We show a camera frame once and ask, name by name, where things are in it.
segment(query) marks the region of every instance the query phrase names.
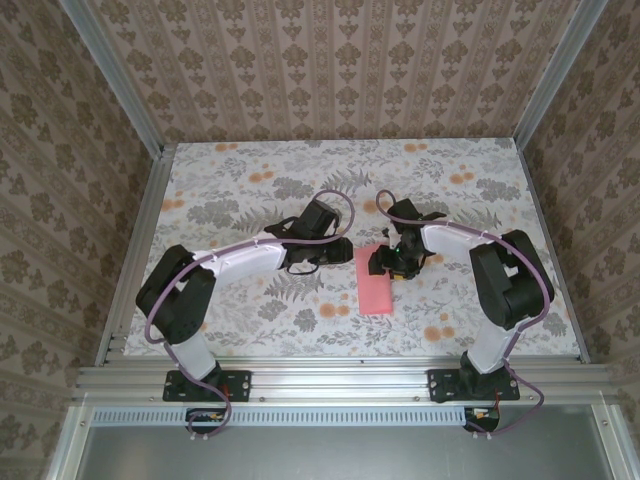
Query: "patterned wallpaper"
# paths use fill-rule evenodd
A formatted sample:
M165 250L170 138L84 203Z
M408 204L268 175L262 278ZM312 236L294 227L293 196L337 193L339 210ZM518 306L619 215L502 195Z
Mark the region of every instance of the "patterned wallpaper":
M89 0L165 142L507 137L577 0Z
M0 478L38 478L93 363L150 159L56 1L0 1Z
M640 446L640 2L610 0L525 156L583 333Z

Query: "purple cable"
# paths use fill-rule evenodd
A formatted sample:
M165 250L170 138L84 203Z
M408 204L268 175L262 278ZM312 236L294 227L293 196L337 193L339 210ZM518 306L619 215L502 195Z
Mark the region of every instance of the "purple cable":
M254 247L254 246L257 246L257 245L265 245L265 244L322 245L324 243L330 243L330 242L333 242L335 240L338 240L338 239L344 237L346 235L346 233L353 226L353 222L354 222L355 216L356 216L355 206L353 205L353 202L351 201L351 199L347 195L345 195L342 192L339 192L338 190L333 190L333 189L321 190L320 192L316 193L313 196L312 200L315 200L320 195L324 195L324 194L327 194L327 193L338 195L338 196L344 198L347 201L347 203L349 204L349 210L350 210L349 223L347 223L347 226L344 228L344 230L341 233L338 233L338 234L333 235L331 237L323 238L323 239L320 239L320 240L299 240L299 239L289 239L289 238L287 238L287 239L261 238L261 239L256 239L256 240L249 240L247 242L239 243L237 245L231 245L231 246L223 248L221 250L217 250L217 251L214 250L213 251L214 253L212 253L210 255L205 255L202 258L194 260L192 263L190 263L185 268L183 268L173 279L171 279L171 281L167 284L167 286L162 291L162 293L158 296L158 299L156 300L156 303L153 305L153 308L151 308L151 311L149 312L149 316L147 317L147 323L145 323L145 326L144 326L144 338L147 340L147 342L149 342L151 344L154 344L154 345L164 342L165 350L167 351L167 353L169 354L171 359L175 362L175 364L178 366L178 368L180 369L180 372L185 376L185 378L187 378L187 380L189 380L192 383L195 383L196 385L198 385L198 386L200 386L202 388L206 388L207 390L212 391L213 393L215 393L218 397L220 397L225 402L225 405L227 407L226 413L225 413L225 417L222 420L222 423L218 426L218 428L216 430L214 430L214 432L212 433L211 436L217 435L218 433L220 433L222 428L227 423L229 423L229 420L231 419L231 402L229 401L227 396L224 395L220 390L218 390L217 388L215 388L215 387L213 387L211 385L208 385L208 384L206 384L204 382L201 382L201 381L197 380L192 375L190 375L189 372L187 372L184 368L182 368L182 366L180 365L180 362L178 361L177 357L173 353L173 350L171 350L171 346L168 345L164 341L164 339L162 339L162 338L153 338L151 336L151 325L153 324L153 320L155 319L155 317L156 317L156 315L158 313L158 310L160 309L160 306L166 300L166 298L169 296L169 293L178 284L178 282L180 282L180 280L182 280L185 277L185 275L187 275L191 270L193 270L194 268L198 267L199 265L201 265L201 264L203 264L205 262L208 262L209 260L213 259L214 257L220 257L222 255L227 255L229 253L233 253L233 252L236 252L238 250L242 250L242 249L247 248L247 247ZM204 412L194 414L189 418L189 424L188 424L187 428L189 429L189 432L192 435L195 435L195 432L193 431L193 428L192 428L193 419L195 417L202 416L202 415L204 415Z
M473 233L475 235L478 235L479 237L483 237L483 238L487 238L489 240L492 240L492 241L496 242L498 245L504 247L512 255L515 255L524 264L524 266L527 267L529 272L531 272L531 275L533 275L533 277L536 279L536 282L538 282L538 286L540 287L540 290L542 291L542 298L543 298L543 302L544 302L544 305L542 307L542 311L540 312L540 314L536 318L534 318L530 322L527 322L527 323L521 325L520 327L518 327L518 329L516 330L515 335L513 336L513 338L511 339L511 341L507 345L507 349L505 350L505 352L504 352L504 354L502 356L502 360L503 360L504 367L507 370L507 372L509 372L509 374L511 376L513 376L513 378L518 380L520 383L526 385L527 387L529 387L530 389L535 391L540 396L540 399L538 400L538 403L531 410L529 410L527 413L525 413L522 417L520 417L518 420L516 420L513 424L511 424L511 425L509 425L509 426L507 426L505 428L501 428L500 430L497 430L495 432L492 432L491 435L500 435L501 433L508 432L509 430L513 429L516 425L519 425L521 422L523 422L532 413L535 413L537 410L539 410L540 407L542 406L542 404L544 403L544 395L543 395L542 391L538 387L532 385L531 383L527 382L526 380L524 380L520 376L518 376L513 371L513 368L511 368L511 365L509 364L509 360L508 360L509 355L513 351L513 348L515 347L518 339L522 335L522 332L524 330L526 330L527 328L533 327L537 323L539 323L542 320L544 320L544 318L547 316L547 313L549 313L549 308L551 306L551 299L549 298L549 292L547 291L547 286L545 285L544 280L542 279L542 275L540 275L540 272L538 271L538 269L536 269L536 267L529 261L529 259L527 259L527 257L525 257L519 250L517 250L516 248L512 247L511 245L509 245L504 240L502 240L500 237L497 237L497 236L492 235L492 234L487 233L487 232L482 232L482 231L477 230L477 229L472 228L472 227L467 227L465 225L459 225L459 224L453 223L453 222L444 222L444 221L441 221L441 220L405 220L403 218L396 217L395 215L391 215L390 213L387 213L382 208L382 205L380 205L380 197L382 195L384 195L384 194L390 195L391 198L393 199L393 202L395 203L396 200L395 200L395 197L394 197L392 192L390 192L389 190L380 190L376 194L376 206L378 207L378 210L380 210L380 212L385 217L389 218L390 220L393 220L394 222L405 223L405 224L408 224L408 225L437 225L437 226L455 228L457 230L462 230L463 232ZM476 425L475 423L472 423L472 422L468 422L468 423L472 427L476 428L481 434L489 435L489 432L487 432L486 430L484 430L480 426Z

